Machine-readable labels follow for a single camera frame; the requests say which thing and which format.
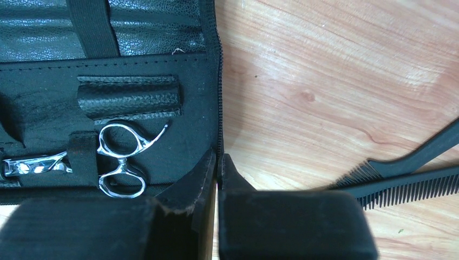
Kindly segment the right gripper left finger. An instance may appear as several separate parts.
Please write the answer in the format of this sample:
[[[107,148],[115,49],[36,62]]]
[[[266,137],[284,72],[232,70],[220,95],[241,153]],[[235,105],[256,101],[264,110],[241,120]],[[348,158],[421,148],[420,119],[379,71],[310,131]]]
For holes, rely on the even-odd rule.
[[[211,259],[217,159],[157,196],[35,198],[1,228],[1,259]]]

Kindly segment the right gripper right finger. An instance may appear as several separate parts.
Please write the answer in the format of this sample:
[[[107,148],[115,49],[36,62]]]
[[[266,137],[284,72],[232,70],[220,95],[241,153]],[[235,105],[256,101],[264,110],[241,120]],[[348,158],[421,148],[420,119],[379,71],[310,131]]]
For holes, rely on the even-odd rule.
[[[258,191],[223,154],[221,259],[377,259],[361,206],[342,191]]]

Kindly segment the black zippered tool case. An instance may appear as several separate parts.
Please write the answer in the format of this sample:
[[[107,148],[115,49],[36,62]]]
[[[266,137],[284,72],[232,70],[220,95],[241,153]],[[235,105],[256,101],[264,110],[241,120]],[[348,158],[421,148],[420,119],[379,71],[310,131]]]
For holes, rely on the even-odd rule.
[[[1,177],[1,203],[101,197],[115,158],[97,154],[100,130],[127,122],[161,138],[129,164],[157,196],[222,142],[222,54],[214,1],[1,1],[1,158],[68,153],[71,173]],[[118,153],[136,148],[105,132]],[[127,194],[141,183],[108,178]]]

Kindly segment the silver scissors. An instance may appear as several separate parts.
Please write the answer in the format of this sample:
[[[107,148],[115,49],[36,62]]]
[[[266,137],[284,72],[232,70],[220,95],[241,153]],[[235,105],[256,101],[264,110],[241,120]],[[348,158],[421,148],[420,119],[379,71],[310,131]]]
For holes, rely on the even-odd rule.
[[[110,128],[123,128],[132,134],[136,140],[136,148],[129,153],[118,153],[110,148],[105,137],[105,132]],[[117,159],[118,166],[115,170],[99,176],[99,189],[112,198],[132,199],[142,195],[147,187],[147,178],[141,170],[129,164],[128,159],[153,146],[153,144],[161,138],[167,128],[168,124],[165,124],[161,132],[159,132],[153,140],[149,140],[142,136],[138,129],[129,125],[127,122],[112,121],[106,124],[99,132],[99,147],[96,152],[97,154]],[[68,153],[63,151],[53,155],[3,159],[1,161],[1,177],[6,180],[11,180],[13,177],[42,174],[53,170],[71,173],[73,171],[71,167],[63,162],[67,155]],[[108,184],[108,178],[113,176],[133,177],[141,183],[141,187],[138,191],[127,194],[117,192]]]

